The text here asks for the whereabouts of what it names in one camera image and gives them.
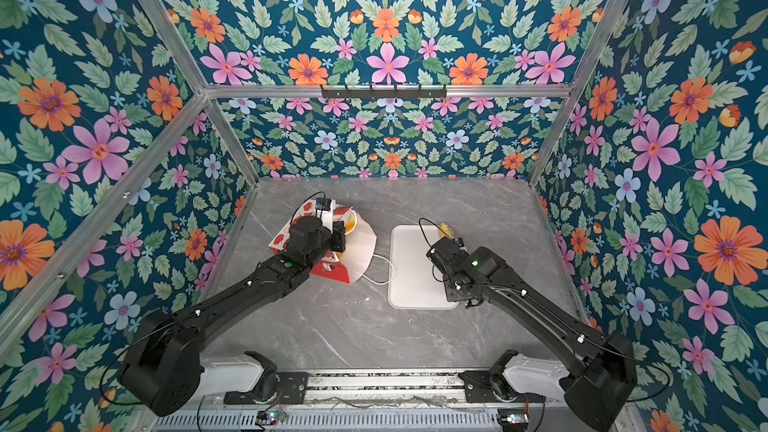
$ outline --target pink flower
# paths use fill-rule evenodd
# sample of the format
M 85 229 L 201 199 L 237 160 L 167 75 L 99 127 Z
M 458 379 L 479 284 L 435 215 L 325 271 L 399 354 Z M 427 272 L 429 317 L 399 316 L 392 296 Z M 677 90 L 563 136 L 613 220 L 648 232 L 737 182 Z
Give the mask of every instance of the pink flower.
M 406 74 L 400 69 L 407 66 L 410 59 L 406 56 L 395 57 L 395 47 L 389 42 L 382 45 L 381 54 L 380 59 L 376 56 L 366 58 L 368 65 L 378 69 L 371 76 L 371 82 L 379 83 L 383 82 L 384 79 L 386 79 L 387 85 L 391 85 L 392 80 L 395 82 L 405 82 Z
M 88 253 L 88 256 L 84 258 L 82 262 L 80 262 L 80 265 L 78 265 L 78 275 L 80 277 L 85 277 L 85 275 L 91 270 L 91 265 L 95 265 L 96 267 L 101 267 L 101 265 L 104 265 L 104 256 L 97 254 L 96 252 L 103 251 L 104 247 L 106 246 L 107 241 L 104 239 L 100 238 L 96 241 L 96 244 Z
M 205 132 L 208 130 L 208 128 L 205 125 L 205 121 L 208 119 L 208 116 L 205 115 L 205 112 L 200 112 L 197 114 L 197 117 L 195 117 L 194 122 L 192 122 L 192 132 L 197 136 L 200 134 L 200 132 Z
M 643 248 L 638 245 L 638 242 L 640 241 L 640 235 L 632 235 L 628 230 L 625 230 L 624 236 L 626 238 L 619 240 L 619 243 L 624 246 L 624 250 L 621 251 L 621 254 L 629 255 L 632 260 L 635 260 L 638 258 L 638 252 L 643 251 Z
M 254 70 L 261 70 L 261 65 L 259 64 L 259 62 L 261 62 L 261 57 L 255 56 L 254 53 L 251 52 L 250 50 L 247 53 L 240 52 L 240 64 L 242 66 L 248 66 L 248 70 L 250 70 L 251 72 L 254 72 Z
M 170 148 L 170 156 L 176 157 L 176 154 L 180 154 L 182 156 L 187 155 L 187 149 L 184 148 L 184 145 L 186 145 L 189 142 L 189 139 L 185 136 L 179 137 L 177 142 L 174 144 L 173 147 Z
M 72 128 L 74 136 L 85 146 L 69 146 L 62 152 L 62 157 L 71 162 L 88 161 L 83 168 L 83 178 L 86 184 L 92 184 L 101 178 L 101 169 L 107 177 L 118 180 L 128 170 L 128 162 L 118 156 L 128 150 L 130 142 L 125 137 L 115 137 L 110 140 L 109 124 L 105 120 L 97 120 L 94 134 L 81 126 Z
M 717 322 L 724 325 L 733 325 L 734 318 L 728 311 L 720 308 L 728 302 L 728 293 L 725 291 L 715 291 L 710 296 L 710 286 L 703 279 L 696 282 L 698 294 L 691 289 L 683 291 L 688 302 L 695 304 L 688 309 L 688 317 L 697 321 L 704 317 L 706 330 L 715 334 L 717 332 Z
M 496 128 L 501 129 L 504 126 L 504 117 L 502 117 L 502 113 L 499 112 L 495 116 L 490 116 L 488 118 L 488 127 L 491 128 L 491 130 L 494 130 Z
M 469 104 L 470 109 L 476 109 L 477 113 L 483 113 L 486 109 L 493 109 L 492 97 L 475 97 Z
M 344 39 L 339 39 L 339 45 L 336 46 L 336 52 L 339 53 L 339 58 L 345 57 L 349 60 L 352 60 L 352 54 L 357 53 L 357 49 L 352 47 L 352 41 L 348 40 L 347 42 L 344 41 Z
M 519 56 L 515 56 L 514 60 L 517 62 L 514 64 L 515 69 L 528 70 L 528 66 L 532 66 L 535 61 L 536 54 L 528 52 L 528 49 L 523 49 L 523 53 Z
M 309 104 L 309 97 L 286 99 L 288 101 L 286 107 L 288 110 L 296 109 L 296 112 L 300 115 L 304 115 L 305 110 L 312 110 L 312 106 Z
M 64 312 L 59 312 L 63 308 L 67 308 L 74 302 L 74 295 L 63 295 L 43 308 L 43 312 L 38 315 L 32 326 L 29 328 L 29 340 L 35 342 L 43 336 L 45 330 L 48 328 L 48 324 L 51 327 L 63 327 L 67 324 L 67 315 Z
M 201 291 L 208 283 L 208 278 L 216 269 L 216 262 L 219 260 L 219 253 L 221 252 L 221 242 L 214 242 L 214 246 L 211 250 L 205 251 L 205 259 L 208 261 L 203 267 L 200 268 L 200 274 L 195 279 L 194 283 L 197 286 L 196 289 Z
M 214 81 L 216 83 L 225 83 L 226 81 L 229 81 L 230 84 L 238 86 L 242 83 L 240 79 L 250 79 L 253 77 L 250 72 L 242 67 L 238 67 L 238 65 L 240 65 L 239 53 L 229 52 L 226 54 L 225 58 L 224 52 L 212 43 L 208 45 L 208 52 L 210 52 L 213 57 L 202 56 L 200 62 L 206 67 L 216 69 L 216 72 L 214 72 Z
M 350 119 L 350 130 L 354 130 L 357 133 L 360 133 L 361 130 L 368 130 L 367 123 L 368 121 L 360 117 L 358 112 L 354 119 Z
M 632 147 L 638 152 L 642 152 L 635 157 L 632 169 L 635 171 L 643 170 L 648 166 L 648 177 L 656 182 L 661 175 L 659 159 L 668 166 L 677 164 L 680 161 L 680 155 L 677 153 L 677 150 L 664 146 L 675 140 L 679 128 L 680 126 L 677 124 L 672 124 L 671 126 L 666 126 L 661 134 L 659 134 L 659 122 L 651 118 L 645 130 L 648 138 L 645 139 L 637 136 L 632 139 Z
M 579 285 L 579 288 L 585 297 L 589 297 L 589 295 L 592 293 L 592 284 L 589 283 L 588 278 L 581 279 L 581 285 Z
M 600 172 L 600 169 L 595 168 L 592 166 L 592 164 L 590 164 L 587 170 L 584 171 L 584 183 L 590 187 L 594 187 L 594 185 L 600 180 L 598 177 L 598 172 Z
M 440 46 L 435 43 L 435 39 L 429 39 L 429 42 L 422 40 L 422 48 L 418 50 L 418 53 L 424 55 L 424 60 L 429 57 L 437 57 L 437 51 L 440 50 Z
M 293 130 L 293 127 L 296 127 L 296 123 L 293 121 L 293 117 L 285 117 L 285 114 L 280 114 L 280 117 L 277 119 L 277 123 L 280 125 L 281 129 L 285 129 L 288 132 Z
M 439 102 L 433 103 L 432 110 L 439 110 L 440 116 L 445 117 L 448 112 L 456 112 L 458 110 L 456 104 L 459 103 L 459 101 L 461 101 L 461 99 L 458 97 L 446 97 Z
M 333 115 L 336 117 L 341 116 L 342 110 L 350 109 L 350 104 L 344 103 L 344 99 L 320 99 L 320 103 L 326 104 L 322 108 L 323 112 L 333 112 Z
M 67 164 L 67 160 L 62 156 L 56 158 L 55 164 L 51 162 L 43 164 L 43 168 L 50 172 L 45 181 L 49 184 L 58 182 L 58 186 L 63 190 L 69 188 L 70 182 L 80 182 L 80 177 L 74 173 L 78 169 L 78 164 Z
M 109 108 L 109 115 L 104 116 L 104 120 L 112 124 L 109 127 L 112 132 L 117 132 L 119 130 L 121 134 L 128 132 L 126 127 L 130 127 L 134 124 L 125 118 L 125 109 L 117 110 L 114 107 Z
M 184 166 L 178 165 L 176 167 L 171 167 L 170 173 L 172 174 L 170 182 L 175 184 L 176 187 L 182 188 L 189 183 L 188 175 L 190 174 L 190 171 L 184 170 Z
M 664 241 L 662 242 L 658 237 L 651 237 L 650 244 L 653 245 L 656 252 L 650 258 L 654 264 L 664 263 L 664 271 L 667 273 L 667 277 L 674 275 L 674 266 L 677 265 L 681 270 L 688 270 L 688 261 L 680 254 L 688 249 L 688 241 L 678 239 L 674 243 L 672 242 L 672 231 L 667 229 L 664 231 Z
M 725 179 L 725 174 L 720 170 L 728 163 L 727 160 L 721 158 L 715 160 L 715 152 L 710 152 L 706 155 L 706 162 L 704 160 L 696 160 L 694 162 L 696 168 L 700 170 L 694 174 L 696 180 L 704 180 L 704 185 L 709 188 L 712 185 L 712 179 L 714 178 L 718 182 Z
M 629 125 L 634 127 L 632 132 L 638 133 L 639 130 L 645 132 L 645 128 L 647 127 L 646 122 L 650 120 L 650 114 L 647 112 L 648 109 L 646 107 L 643 107 L 640 110 L 634 110 L 634 118 L 629 120 Z
M 565 42 L 557 44 L 552 49 L 552 55 L 540 50 L 536 53 L 536 63 L 540 66 L 531 67 L 525 76 L 529 79 L 538 77 L 536 83 L 549 83 L 550 78 L 552 82 L 562 82 L 565 80 L 565 72 L 560 69 L 570 66 L 576 60 L 575 56 L 563 57 L 563 53 L 565 53 Z
M 688 349 L 683 352 L 683 359 L 694 363 L 694 370 L 698 375 L 701 375 L 703 370 L 708 374 L 715 373 L 715 368 L 710 363 L 710 360 L 715 358 L 715 352 L 708 348 L 702 349 L 701 339 L 698 336 L 694 337 L 693 343 L 686 338 L 683 339 L 683 345 Z
M 432 129 L 433 127 L 435 127 L 435 125 L 432 124 L 432 120 L 433 120 L 432 117 L 429 117 L 427 119 L 427 116 L 422 114 L 421 117 L 414 120 L 414 122 L 416 123 L 416 130 L 420 130 L 421 132 L 427 132 L 428 130 Z
M 576 132 L 576 135 L 581 133 L 581 127 L 587 126 L 587 120 L 584 116 L 587 115 L 587 106 L 576 106 L 571 112 L 569 119 L 571 120 L 571 132 Z
M 603 127 L 599 126 L 597 129 L 594 126 L 589 127 L 589 136 L 584 138 L 584 143 L 587 144 L 587 155 L 594 154 L 595 157 L 600 153 L 600 147 L 605 144 L 605 138 L 600 137 L 603 135 Z
M 133 255 L 134 257 L 139 256 L 139 247 L 141 247 L 141 245 L 144 244 L 144 241 L 139 240 L 136 237 L 136 234 L 130 234 L 130 237 L 126 237 L 125 235 L 120 237 L 120 243 L 122 245 L 118 247 L 116 252 L 118 254 L 122 254 L 123 260 L 128 262 L 130 260 L 131 255 Z
M 569 274 L 576 275 L 576 269 L 574 268 L 574 265 L 571 264 L 571 262 L 574 260 L 574 257 L 576 256 L 576 252 L 568 249 L 568 246 L 565 245 L 565 240 L 557 240 L 556 242 L 558 243 L 558 247 L 560 248 L 560 255 L 563 258 L 563 263 L 565 264 L 566 270 L 568 270 Z
M 61 382 L 64 371 L 78 364 L 77 360 L 70 358 L 77 351 L 77 345 L 70 345 L 67 350 L 64 350 L 62 343 L 57 342 L 51 349 L 51 357 L 41 357 L 35 363 L 40 369 L 40 375 L 35 383 L 40 385 L 48 378 L 51 378 L 52 384 Z

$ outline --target diagonal metal bar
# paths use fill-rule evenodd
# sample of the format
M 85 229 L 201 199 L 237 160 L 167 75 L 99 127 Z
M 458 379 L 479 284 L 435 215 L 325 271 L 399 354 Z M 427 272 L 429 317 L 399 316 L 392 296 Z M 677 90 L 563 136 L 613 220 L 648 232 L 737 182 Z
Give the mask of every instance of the diagonal metal bar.
M 414 92 L 418 86 L 373 86 L 374 91 L 391 91 L 392 97 L 397 96 L 396 91 Z M 430 90 L 441 90 L 442 87 L 430 86 Z M 369 86 L 349 86 L 338 87 L 328 86 L 329 91 L 351 91 L 355 96 L 365 94 L 371 90 Z M 493 85 L 493 86 L 446 86 L 446 95 L 448 97 L 557 97 L 564 99 L 571 95 L 573 87 L 566 84 L 549 84 L 538 86 L 536 84 L 515 84 L 515 85 Z M 309 97 L 322 98 L 322 89 L 315 86 L 260 86 L 257 84 L 243 84 L 240 86 L 208 86 L 205 89 L 206 97 L 210 99 L 238 99 L 247 97 L 249 99 L 260 98 L 286 98 L 286 97 Z
M 259 177 L 256 175 L 254 166 L 250 163 L 250 160 L 248 160 L 248 155 L 245 154 L 243 144 L 240 142 L 237 135 L 235 135 L 235 130 L 226 120 L 221 105 L 219 105 L 218 101 L 210 99 L 205 106 L 205 111 L 208 114 L 208 118 L 214 124 L 214 127 L 216 127 L 222 143 L 226 149 L 230 151 L 232 159 L 235 160 L 237 167 L 240 168 L 240 173 L 245 177 L 248 186 L 255 186 L 256 182 L 259 181 Z
M 141 184 L 166 157 L 172 145 L 192 126 L 204 104 L 203 95 L 196 94 L 182 107 L 178 115 L 112 187 L 104 200 L 96 205 L 43 269 L 0 315 L 0 363 L 40 315 L 40 311 L 56 297 L 70 274 L 88 256 L 93 244 L 106 233 L 133 194 L 141 189 Z
M 547 138 L 544 139 L 542 148 L 539 149 L 535 166 L 531 171 L 531 175 L 528 177 L 529 184 L 533 185 L 536 183 L 538 178 L 542 175 L 547 162 L 549 162 L 549 159 L 552 157 L 558 141 L 568 124 L 568 117 L 576 108 L 578 101 L 584 94 L 587 82 L 589 82 L 589 78 L 598 64 L 600 55 L 603 53 L 603 50 L 610 40 L 610 34 L 613 33 L 614 28 L 619 21 L 619 17 L 624 13 L 624 9 L 627 7 L 628 2 L 629 0 L 608 0 L 608 3 L 605 5 L 603 18 L 600 19 L 600 23 L 595 28 L 592 39 L 587 46 L 587 50 L 582 55 L 581 62 L 579 62 L 576 73 L 574 74 L 574 81 L 572 84 L 573 93 L 561 105 L 558 114 L 554 118 L 552 126 L 549 128 Z
M 138 0 L 144 13 L 149 17 L 160 40 L 165 44 L 170 55 L 174 58 L 179 71 L 184 75 L 192 92 L 199 93 L 207 85 L 207 81 L 197 66 L 192 53 L 179 35 L 176 25 L 170 21 L 167 7 L 162 0 Z

